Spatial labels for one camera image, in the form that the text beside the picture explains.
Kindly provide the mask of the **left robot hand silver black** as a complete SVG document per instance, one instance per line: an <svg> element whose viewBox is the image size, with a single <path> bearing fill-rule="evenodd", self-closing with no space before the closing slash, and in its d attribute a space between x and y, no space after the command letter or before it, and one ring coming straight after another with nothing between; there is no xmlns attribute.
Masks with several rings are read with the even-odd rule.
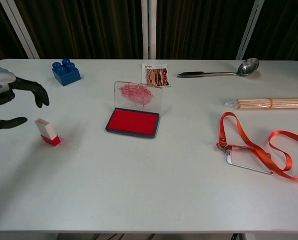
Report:
<svg viewBox="0 0 298 240"><path fill-rule="evenodd" d="M14 90L32 92L36 105L39 108L50 104L47 91L41 84L17 77L14 73L0 67L0 105L4 105L14 99ZM17 117L10 120L0 119L0 130L15 128L24 124L27 120L25 117Z"/></svg>

